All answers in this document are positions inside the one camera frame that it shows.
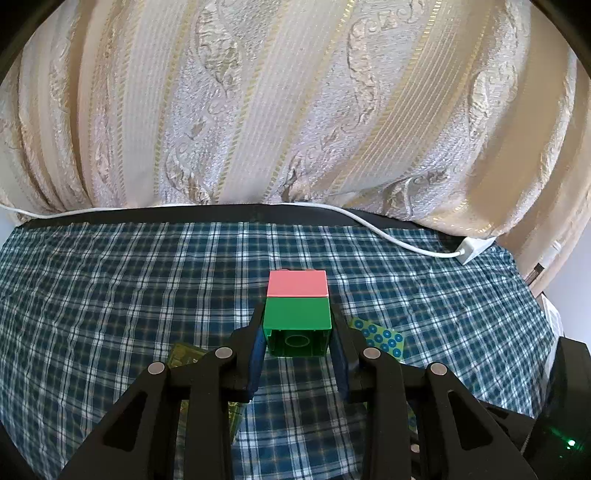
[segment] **damask curtain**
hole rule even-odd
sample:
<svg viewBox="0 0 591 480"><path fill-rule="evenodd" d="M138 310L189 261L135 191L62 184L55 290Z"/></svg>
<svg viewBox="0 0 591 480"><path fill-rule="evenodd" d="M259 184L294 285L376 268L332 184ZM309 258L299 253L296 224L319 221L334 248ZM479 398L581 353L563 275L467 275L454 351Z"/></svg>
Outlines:
<svg viewBox="0 0 591 480"><path fill-rule="evenodd" d="M524 275L588 220L588 149L529 0L66 0L0 92L5 205L314 200L501 236Z"/></svg>

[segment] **green block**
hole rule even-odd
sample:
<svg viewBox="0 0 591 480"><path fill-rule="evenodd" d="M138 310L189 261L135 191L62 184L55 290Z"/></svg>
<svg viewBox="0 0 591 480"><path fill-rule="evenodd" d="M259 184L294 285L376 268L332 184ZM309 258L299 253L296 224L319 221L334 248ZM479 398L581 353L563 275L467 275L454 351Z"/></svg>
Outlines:
<svg viewBox="0 0 591 480"><path fill-rule="evenodd" d="M327 297L268 297L263 332L275 356L322 356L332 321Z"/></svg>

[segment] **toy building block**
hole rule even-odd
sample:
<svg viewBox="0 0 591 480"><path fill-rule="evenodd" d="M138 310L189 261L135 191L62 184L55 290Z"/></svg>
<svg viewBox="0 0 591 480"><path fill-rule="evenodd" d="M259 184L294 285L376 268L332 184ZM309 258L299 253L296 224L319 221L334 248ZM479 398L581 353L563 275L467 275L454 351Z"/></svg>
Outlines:
<svg viewBox="0 0 591 480"><path fill-rule="evenodd" d="M263 332L272 355L322 356L331 328L326 272L271 272Z"/></svg>
<svg viewBox="0 0 591 480"><path fill-rule="evenodd" d="M328 297L324 270L273 270L267 297Z"/></svg>

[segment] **plaid blanket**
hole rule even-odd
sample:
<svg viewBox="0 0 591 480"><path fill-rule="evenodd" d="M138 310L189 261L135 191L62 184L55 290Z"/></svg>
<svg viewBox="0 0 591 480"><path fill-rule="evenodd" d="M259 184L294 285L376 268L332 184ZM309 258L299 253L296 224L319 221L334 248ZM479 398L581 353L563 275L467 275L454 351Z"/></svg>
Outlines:
<svg viewBox="0 0 591 480"><path fill-rule="evenodd" d="M439 251L449 240L388 232ZM443 362L475 396L538 413L552 334L497 245L462 267L356 227L83 223L17 229L0 251L0 420L17 448L55 478L172 343L215 348L246 325L277 268L326 270L348 319L405 335L404 362ZM236 478L358 478L364 418L339 398L329 355L267 355Z"/></svg>

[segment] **white power adapter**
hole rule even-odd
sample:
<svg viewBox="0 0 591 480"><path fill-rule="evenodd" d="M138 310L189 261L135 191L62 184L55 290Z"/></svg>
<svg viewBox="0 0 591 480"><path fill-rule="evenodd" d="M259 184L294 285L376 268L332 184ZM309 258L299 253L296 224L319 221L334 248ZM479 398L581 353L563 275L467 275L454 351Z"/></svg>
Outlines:
<svg viewBox="0 0 591 480"><path fill-rule="evenodd" d="M466 265L470 260L476 258L480 255L484 250L489 248L493 243L495 243L496 237L492 238L471 238L467 236L459 247L457 247L456 252L462 252L459 256L456 257L456 260L460 262L462 265Z"/></svg>

